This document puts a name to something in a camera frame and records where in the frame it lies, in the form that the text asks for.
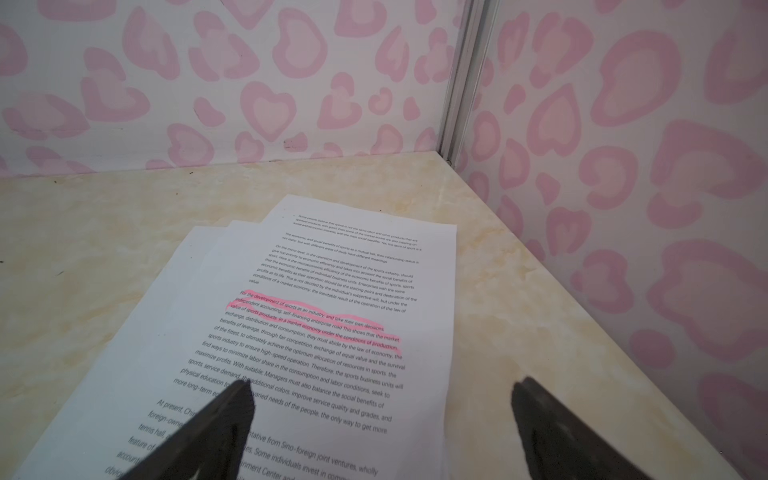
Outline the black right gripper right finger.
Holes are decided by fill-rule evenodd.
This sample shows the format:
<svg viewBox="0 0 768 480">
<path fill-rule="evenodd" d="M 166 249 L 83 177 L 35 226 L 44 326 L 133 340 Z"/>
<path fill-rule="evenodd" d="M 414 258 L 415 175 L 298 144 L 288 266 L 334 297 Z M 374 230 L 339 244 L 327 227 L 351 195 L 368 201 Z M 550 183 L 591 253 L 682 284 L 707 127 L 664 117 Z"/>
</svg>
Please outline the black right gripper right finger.
<svg viewBox="0 0 768 480">
<path fill-rule="evenodd" d="M 511 409 L 531 478 L 650 479 L 534 378 L 514 384 Z"/>
</svg>

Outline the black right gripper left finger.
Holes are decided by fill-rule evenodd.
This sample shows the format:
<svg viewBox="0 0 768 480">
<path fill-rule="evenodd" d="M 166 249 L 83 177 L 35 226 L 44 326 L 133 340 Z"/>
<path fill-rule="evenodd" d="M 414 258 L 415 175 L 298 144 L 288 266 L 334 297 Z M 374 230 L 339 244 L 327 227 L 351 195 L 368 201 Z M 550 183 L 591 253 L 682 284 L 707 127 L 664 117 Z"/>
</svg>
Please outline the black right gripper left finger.
<svg viewBox="0 0 768 480">
<path fill-rule="evenodd" d="M 251 383 L 237 380 L 122 479 L 235 480 L 254 414 Z"/>
</svg>

